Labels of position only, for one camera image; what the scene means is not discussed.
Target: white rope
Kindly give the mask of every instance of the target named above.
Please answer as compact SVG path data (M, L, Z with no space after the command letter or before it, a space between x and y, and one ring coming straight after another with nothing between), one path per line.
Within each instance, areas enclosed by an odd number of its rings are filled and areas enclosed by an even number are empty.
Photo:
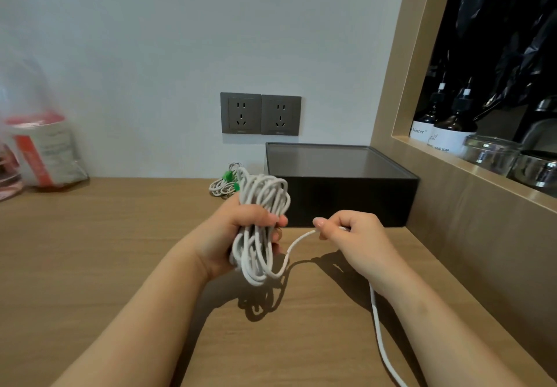
M234 179L236 179L236 171L240 167L242 167L242 163L232 163L228 166L228 171L232 172ZM214 197L231 197L235 192L234 180L227 182L223 178L217 179L209 185L209 192Z
M237 167L236 175L240 185L240 204L258 204L275 215L286 213L290 206L290 196L287 192L288 183L286 180L277 179L274 176L265 174L255 176L249 174L243 167ZM272 271L273 250L271 241L273 230L274 227L241 227L232 243L230 263L236 267L236 270L242 271L250 285L261 286L268 277L281 278L286 270L290 253L294 247L302 239L316 233L315 230L311 230L298 237L286 251L282 267L278 272L274 273ZM375 334L381 358L398 385L400 387L408 387L394 370L386 355L379 326L379 313L375 303L375 292L371 284L369 284L369 293L372 299L373 323L375 325Z

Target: gray outlet plate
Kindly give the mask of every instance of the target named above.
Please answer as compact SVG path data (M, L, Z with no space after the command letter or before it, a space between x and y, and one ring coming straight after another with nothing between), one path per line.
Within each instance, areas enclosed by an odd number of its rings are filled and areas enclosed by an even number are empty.
M261 133L265 135L298 135L302 97L291 95L261 96Z
M222 92L220 125L224 134L260 134L261 95Z

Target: bottle label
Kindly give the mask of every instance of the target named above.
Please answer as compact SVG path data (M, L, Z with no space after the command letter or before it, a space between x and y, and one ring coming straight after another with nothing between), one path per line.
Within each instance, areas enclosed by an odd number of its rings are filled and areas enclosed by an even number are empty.
M8 126L20 172L30 186L56 187L87 179L76 156L68 123Z
M475 132L458 132L433 127L427 144L436 150L446 151L461 156L464 151L464 139Z
M421 142L428 142L432 128L433 123L423 123L414 120L409 137Z

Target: forearm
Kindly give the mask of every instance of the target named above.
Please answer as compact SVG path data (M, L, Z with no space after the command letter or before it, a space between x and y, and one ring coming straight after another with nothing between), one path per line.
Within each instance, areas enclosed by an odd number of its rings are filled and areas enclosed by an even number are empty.
M409 267L386 290L430 387L523 386Z
M184 239L53 386L167 386L207 273Z

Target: wooden table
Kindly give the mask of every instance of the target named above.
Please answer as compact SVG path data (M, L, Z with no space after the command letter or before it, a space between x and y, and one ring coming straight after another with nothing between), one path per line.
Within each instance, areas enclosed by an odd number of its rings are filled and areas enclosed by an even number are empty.
M0 203L0 385L49 385L114 318L167 250L222 202L209 180L94 179L62 194ZM289 245L306 229L285 229ZM539 365L405 228L402 256L528 385ZM262 288L230 273L199 301L173 385L392 386L366 280L317 237ZM386 350L409 386L425 385L402 328L379 301Z

